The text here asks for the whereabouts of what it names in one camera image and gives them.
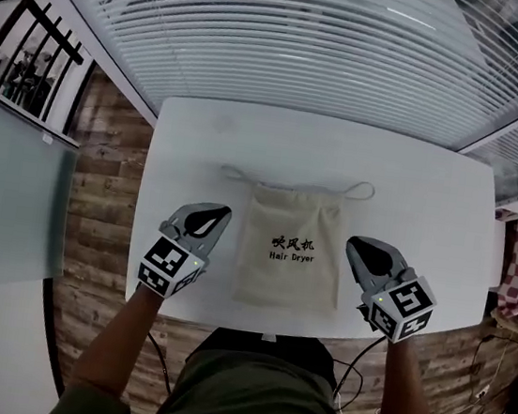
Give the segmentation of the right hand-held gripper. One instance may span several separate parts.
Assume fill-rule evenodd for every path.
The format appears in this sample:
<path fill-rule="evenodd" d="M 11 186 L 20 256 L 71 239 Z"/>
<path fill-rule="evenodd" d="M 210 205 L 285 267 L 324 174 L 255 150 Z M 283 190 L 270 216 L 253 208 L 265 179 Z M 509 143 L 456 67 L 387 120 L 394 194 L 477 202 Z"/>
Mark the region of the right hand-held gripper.
<path fill-rule="evenodd" d="M 397 248 L 376 238 L 353 236 L 345 249 L 353 277 L 365 291 L 358 309 L 373 331 L 380 330 L 396 344 L 426 329 L 437 300 L 424 276 L 406 268 L 375 287 L 406 267 Z"/>

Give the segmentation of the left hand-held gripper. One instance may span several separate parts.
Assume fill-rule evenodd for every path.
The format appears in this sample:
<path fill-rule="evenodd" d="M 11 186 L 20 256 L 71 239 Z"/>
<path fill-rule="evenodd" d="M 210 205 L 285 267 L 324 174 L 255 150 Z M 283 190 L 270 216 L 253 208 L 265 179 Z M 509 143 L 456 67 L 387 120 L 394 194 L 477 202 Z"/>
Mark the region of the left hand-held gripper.
<path fill-rule="evenodd" d="M 168 299 L 193 284 L 209 265 L 208 257 L 232 217 L 216 203 L 186 204 L 163 221 L 138 267 L 140 285 Z"/>

